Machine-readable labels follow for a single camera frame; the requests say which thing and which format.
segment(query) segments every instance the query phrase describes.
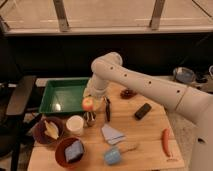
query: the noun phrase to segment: green plastic bin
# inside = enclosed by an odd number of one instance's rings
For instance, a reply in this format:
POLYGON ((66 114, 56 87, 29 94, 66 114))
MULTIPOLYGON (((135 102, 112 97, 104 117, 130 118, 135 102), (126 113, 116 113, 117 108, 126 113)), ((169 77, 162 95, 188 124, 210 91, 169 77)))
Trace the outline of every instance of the green plastic bin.
POLYGON ((45 115, 83 113, 81 103, 87 82, 88 78, 48 81, 39 113, 45 115))

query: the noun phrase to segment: food item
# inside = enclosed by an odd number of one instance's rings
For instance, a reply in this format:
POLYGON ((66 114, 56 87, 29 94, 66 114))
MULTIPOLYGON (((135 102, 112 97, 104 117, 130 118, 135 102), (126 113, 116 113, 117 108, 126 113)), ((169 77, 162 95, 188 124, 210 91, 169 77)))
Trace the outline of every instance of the food item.
POLYGON ((82 101, 82 108, 85 111, 92 111, 93 110, 93 98, 92 97, 85 97, 82 101))
POLYGON ((163 130, 162 145, 163 145, 163 151, 165 152, 166 156, 170 157, 171 153, 169 150, 169 129, 168 128, 163 130))
POLYGON ((44 121, 44 123, 46 126, 46 130, 44 133, 53 139, 58 139, 59 130, 58 130, 58 127, 56 126, 56 124, 54 124, 53 122, 47 122, 46 120, 44 121))

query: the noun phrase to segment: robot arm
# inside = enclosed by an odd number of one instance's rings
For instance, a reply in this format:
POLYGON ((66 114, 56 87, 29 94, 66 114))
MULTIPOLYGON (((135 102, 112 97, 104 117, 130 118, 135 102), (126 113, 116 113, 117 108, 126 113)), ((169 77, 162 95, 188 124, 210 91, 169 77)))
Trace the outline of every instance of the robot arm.
POLYGON ((121 65, 122 58, 115 52, 96 58, 92 63, 93 76, 87 85, 88 93, 95 98, 103 97, 108 81, 113 81, 180 113, 198 127, 198 141, 193 149, 191 171, 212 171, 212 95, 183 84, 134 72, 121 65))

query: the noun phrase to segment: white cup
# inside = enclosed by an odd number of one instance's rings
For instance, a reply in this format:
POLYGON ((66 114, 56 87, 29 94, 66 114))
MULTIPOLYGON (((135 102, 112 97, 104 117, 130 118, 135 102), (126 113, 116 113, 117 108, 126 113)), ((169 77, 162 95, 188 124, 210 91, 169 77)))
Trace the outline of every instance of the white cup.
POLYGON ((73 115, 66 122, 67 129, 76 136, 84 133, 84 119, 81 116, 73 115))

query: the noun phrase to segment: orange carrot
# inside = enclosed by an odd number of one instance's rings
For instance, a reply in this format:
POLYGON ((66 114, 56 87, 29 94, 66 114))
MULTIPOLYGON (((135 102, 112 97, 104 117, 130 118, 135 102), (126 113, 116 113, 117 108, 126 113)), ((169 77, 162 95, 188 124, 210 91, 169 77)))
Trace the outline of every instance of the orange carrot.
POLYGON ((170 157, 170 151, 169 151, 169 129, 166 128, 163 130, 162 134, 162 145, 163 145, 163 151, 165 152, 167 157, 170 157))

